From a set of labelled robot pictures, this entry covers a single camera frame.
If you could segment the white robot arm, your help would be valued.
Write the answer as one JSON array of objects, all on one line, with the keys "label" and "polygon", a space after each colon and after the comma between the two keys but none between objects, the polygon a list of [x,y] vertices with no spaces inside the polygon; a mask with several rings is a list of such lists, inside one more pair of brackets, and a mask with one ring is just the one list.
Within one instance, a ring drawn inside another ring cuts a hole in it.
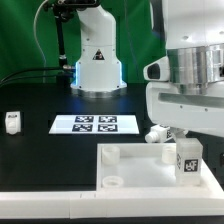
[{"label": "white robot arm", "polygon": [[[149,0],[165,55],[144,67],[155,124],[224,137],[224,0]],[[116,57],[116,22],[101,6],[78,10],[81,57],[71,87],[88,96],[126,87]]]}]

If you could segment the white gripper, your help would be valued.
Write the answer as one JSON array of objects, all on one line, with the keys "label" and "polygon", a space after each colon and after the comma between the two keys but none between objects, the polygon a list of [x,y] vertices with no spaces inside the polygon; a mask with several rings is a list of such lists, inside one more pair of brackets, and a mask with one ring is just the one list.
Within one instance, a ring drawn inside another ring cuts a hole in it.
[{"label": "white gripper", "polygon": [[224,82],[208,85],[205,95],[185,95],[167,82],[146,86],[150,120],[172,128],[224,137]]}]

